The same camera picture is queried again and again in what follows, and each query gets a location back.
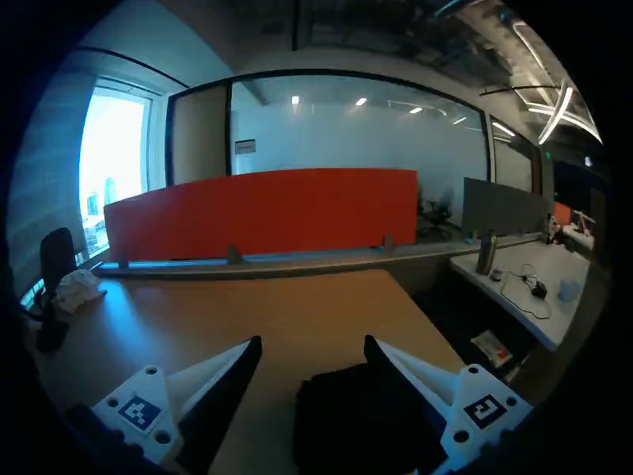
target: exposed ceiling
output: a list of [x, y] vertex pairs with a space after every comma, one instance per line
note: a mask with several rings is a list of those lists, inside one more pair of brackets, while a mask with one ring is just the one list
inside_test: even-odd
[[[350, 48], [433, 68], [486, 94], [487, 101], [512, 105], [535, 136], [554, 115], [560, 86], [571, 87], [560, 121], [566, 127], [557, 127], [550, 140], [580, 137], [599, 145], [569, 74], [544, 41], [499, 0], [232, 0], [225, 6], [238, 24], [248, 24], [249, 31], [255, 25], [261, 39], [283, 38], [285, 48]], [[508, 90], [495, 93], [498, 89]]]

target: orange privacy panel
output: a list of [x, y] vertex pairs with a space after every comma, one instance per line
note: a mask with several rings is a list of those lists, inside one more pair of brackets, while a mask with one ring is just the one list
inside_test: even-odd
[[418, 180], [400, 169], [299, 169], [212, 178], [105, 207], [124, 260], [225, 257], [415, 242]]
[[571, 208], [555, 201], [554, 217], [556, 218], [556, 222], [561, 226], [571, 223]]

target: glass wall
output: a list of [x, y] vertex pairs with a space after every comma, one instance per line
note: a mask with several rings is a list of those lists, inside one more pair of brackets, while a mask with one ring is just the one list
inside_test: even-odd
[[430, 92], [340, 76], [233, 85], [233, 174], [323, 167], [418, 172], [419, 215], [461, 224], [464, 178], [488, 179], [482, 115]]
[[495, 148], [495, 181], [540, 194], [540, 153], [528, 139], [491, 116]]

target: window blind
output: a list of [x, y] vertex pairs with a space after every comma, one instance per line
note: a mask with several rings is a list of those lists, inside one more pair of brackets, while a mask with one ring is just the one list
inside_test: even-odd
[[84, 72], [58, 72], [22, 140], [9, 186], [6, 229], [18, 296], [40, 278], [40, 242], [48, 233], [67, 227], [74, 251], [85, 249], [79, 211], [79, 154], [95, 81]]

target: sign on wall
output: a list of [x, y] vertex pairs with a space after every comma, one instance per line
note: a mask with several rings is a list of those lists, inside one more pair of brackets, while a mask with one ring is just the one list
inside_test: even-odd
[[255, 139], [239, 140], [235, 142], [235, 155], [252, 154], [255, 152]]

